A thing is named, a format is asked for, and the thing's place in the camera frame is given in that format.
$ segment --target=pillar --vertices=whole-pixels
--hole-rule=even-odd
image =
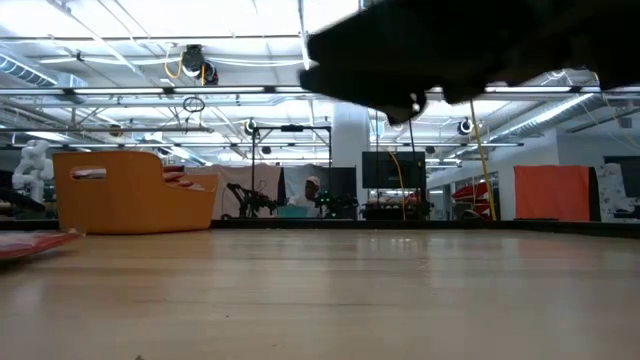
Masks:
[[[368,190],[362,188],[362,152],[369,151],[369,111],[338,103],[331,126],[333,166],[356,168],[356,195],[360,204],[364,204]]]

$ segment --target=pink object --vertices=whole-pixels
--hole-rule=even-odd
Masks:
[[[77,233],[4,233],[0,234],[0,260],[33,255],[62,246],[81,237]]]

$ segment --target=equipment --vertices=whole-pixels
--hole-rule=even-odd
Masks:
[[[309,37],[319,65],[300,84],[383,111],[391,124],[415,118],[434,86],[457,103],[489,83],[583,67],[602,89],[634,84],[640,70],[620,49],[633,43],[639,10],[633,0],[383,0]]]
[[[347,194],[331,196],[329,191],[323,191],[315,199],[316,208],[322,210],[325,218],[337,218],[344,209],[353,209],[359,206],[358,199]]]
[[[11,182],[16,192],[42,203],[44,180],[53,179],[53,162],[46,158],[49,143],[45,140],[29,140],[21,151],[20,164],[13,172]]]
[[[423,189],[425,187],[425,153],[410,151],[395,153],[400,166],[391,155],[383,152],[362,153],[362,187],[365,189]]]
[[[218,85],[220,80],[218,70],[202,55],[202,45],[187,45],[187,50],[182,54],[182,70],[188,76],[201,81],[204,73],[203,85]]]
[[[233,196],[236,197],[238,203],[240,203],[240,209],[238,211],[238,218],[257,218],[258,211],[262,208],[268,208],[269,214],[273,214],[273,210],[278,207],[278,203],[275,200],[269,199],[269,197],[261,192],[245,189],[239,184],[227,183],[227,189],[231,191]],[[232,216],[229,214],[223,214],[222,220],[229,220]]]

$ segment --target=robotic arm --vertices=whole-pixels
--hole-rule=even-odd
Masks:
[[[13,172],[13,189],[29,194],[33,201],[42,203],[44,180],[53,179],[53,162],[46,158],[49,143],[44,140],[30,140],[22,149],[20,164]]]

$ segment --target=wire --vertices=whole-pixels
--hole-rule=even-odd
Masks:
[[[169,52],[171,50],[171,47],[169,47],[169,49],[167,49],[167,55],[165,56],[165,60],[164,60],[164,72],[167,73],[167,75],[172,78],[172,79],[177,79],[180,77],[180,74],[182,74],[182,56],[184,55],[184,51],[180,53],[180,60],[179,60],[179,64],[178,64],[178,73],[177,74],[172,74],[169,71],[169,62],[167,61],[169,59]]]
[[[484,173],[484,181],[487,184],[487,193],[489,193],[489,208],[491,209],[491,219],[496,221],[496,207],[493,203],[493,187],[489,180],[489,173],[487,172],[487,161],[484,158],[484,150],[482,149],[482,139],[478,132],[478,123],[476,122],[476,110],[473,107],[473,100],[471,104],[471,120],[473,120],[473,131],[476,133],[476,141],[478,142],[478,151],[480,152],[480,160],[482,161],[482,172]]]
[[[402,181],[402,171],[400,171],[400,164],[398,163],[398,159],[396,159],[396,156],[393,155],[391,150],[387,150],[387,151],[389,152],[389,155],[391,155],[393,162],[396,163],[396,167],[398,168],[398,177],[400,178],[400,187],[402,188],[402,220],[406,221],[407,214],[405,213],[405,210],[404,210],[404,182]]]

